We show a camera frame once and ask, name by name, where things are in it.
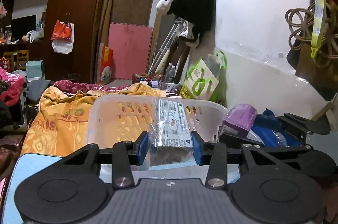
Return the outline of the purple tissue box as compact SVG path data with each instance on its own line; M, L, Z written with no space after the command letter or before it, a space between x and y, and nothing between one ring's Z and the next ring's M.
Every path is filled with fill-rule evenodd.
M257 110L250 104L238 104L225 115L220 135L226 133L237 137L247 137L257 117Z

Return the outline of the clear bag with printed card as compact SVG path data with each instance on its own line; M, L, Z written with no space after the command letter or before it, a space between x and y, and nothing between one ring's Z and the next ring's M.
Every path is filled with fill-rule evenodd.
M156 100L154 120L148 133L149 150L146 161L150 170L194 164L191 130L182 103Z

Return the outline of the blue shopping bag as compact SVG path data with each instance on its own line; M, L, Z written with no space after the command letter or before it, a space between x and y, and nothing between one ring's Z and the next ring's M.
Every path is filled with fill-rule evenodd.
M269 110L268 108L266 108L262 114L257 115L258 117L261 117L263 119L278 119L278 115L275 115L273 111Z

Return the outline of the white plastic lattice basket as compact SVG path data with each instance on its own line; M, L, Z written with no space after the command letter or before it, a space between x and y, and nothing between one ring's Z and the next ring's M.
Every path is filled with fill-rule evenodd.
M100 148L111 148L120 141L135 141L153 123L156 100L151 96L129 95L98 98L89 111L85 144L96 143ZM196 128L204 141L218 137L219 128L228 112L226 107L205 100L179 97L169 100L183 104L189 128Z

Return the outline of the green white shopping bag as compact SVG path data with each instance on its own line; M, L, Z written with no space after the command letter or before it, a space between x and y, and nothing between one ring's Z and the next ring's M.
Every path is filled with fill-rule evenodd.
M200 58L188 71L180 91L184 99L207 100L226 105L227 58L222 50Z

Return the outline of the orange yellow blanket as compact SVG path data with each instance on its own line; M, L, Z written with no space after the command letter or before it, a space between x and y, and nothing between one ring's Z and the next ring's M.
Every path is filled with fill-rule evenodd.
M21 155L67 156L83 147L90 109L99 97L106 95L166 97L166 92L133 84L118 91L78 91L68 96L58 87L50 86L40 98L39 111L27 131Z

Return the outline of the brown hanging bag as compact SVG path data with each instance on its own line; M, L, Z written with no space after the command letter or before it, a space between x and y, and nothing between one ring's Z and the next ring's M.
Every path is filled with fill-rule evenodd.
M304 44L300 50L291 49L286 57L287 62L296 70L296 76L307 80L320 94L329 101L337 92L337 60L328 66L325 58L319 58L316 64L311 58L311 46Z

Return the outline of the magenta floral quilt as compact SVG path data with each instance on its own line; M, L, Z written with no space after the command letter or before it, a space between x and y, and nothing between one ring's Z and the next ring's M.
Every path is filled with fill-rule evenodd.
M99 84L87 84L72 82L70 80L59 80L53 84L54 87L60 91L70 94L76 94L77 92L88 92L88 91L105 91L105 92L118 92L120 90L128 89L130 85L122 85L118 87L109 87L107 85Z

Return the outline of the red orange printed bag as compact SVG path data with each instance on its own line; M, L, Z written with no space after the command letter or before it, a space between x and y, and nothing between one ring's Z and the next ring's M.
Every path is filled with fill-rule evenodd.
M106 85L112 79L113 50L101 43L98 52L96 81L100 85Z

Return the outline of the pink foam mat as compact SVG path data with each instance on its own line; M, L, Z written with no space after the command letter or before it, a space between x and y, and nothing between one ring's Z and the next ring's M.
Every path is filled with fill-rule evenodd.
M108 47L113 50L113 78L131 79L147 71L152 28L127 23L111 23Z

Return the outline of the teal box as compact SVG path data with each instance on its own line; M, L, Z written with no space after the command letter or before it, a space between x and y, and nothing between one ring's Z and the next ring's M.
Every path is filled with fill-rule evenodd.
M43 60L28 61L26 63L26 74L28 78L44 76Z

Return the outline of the metal crutches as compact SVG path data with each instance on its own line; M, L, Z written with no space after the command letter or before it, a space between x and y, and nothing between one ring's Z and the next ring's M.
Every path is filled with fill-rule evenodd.
M180 35L180 33L186 27L186 21L178 18L174 21L172 28L168 32L168 35L162 42L158 52L152 55L152 61L148 68L148 75L155 75L157 73L162 73L165 69L166 60L168 59L168 55L170 52L170 47L174 43L176 37Z

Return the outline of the red and white plastic bag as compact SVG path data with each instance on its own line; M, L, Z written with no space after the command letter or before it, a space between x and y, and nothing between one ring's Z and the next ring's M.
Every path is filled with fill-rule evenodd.
M74 24L57 20L53 29L51 41L54 52L69 54L74 44Z

